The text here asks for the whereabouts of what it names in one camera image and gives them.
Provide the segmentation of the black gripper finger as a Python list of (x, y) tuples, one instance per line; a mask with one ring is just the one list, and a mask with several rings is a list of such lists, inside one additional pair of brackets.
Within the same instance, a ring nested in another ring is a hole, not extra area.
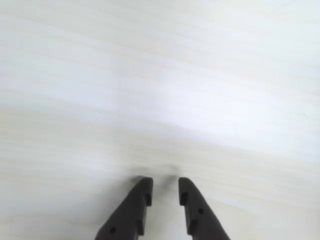
[(178, 179), (178, 192), (179, 204), (184, 207), (187, 234), (192, 239), (230, 239), (200, 190), (189, 178)]
[(139, 180), (97, 232), (96, 240), (137, 240), (145, 234), (147, 207), (152, 205), (153, 179)]

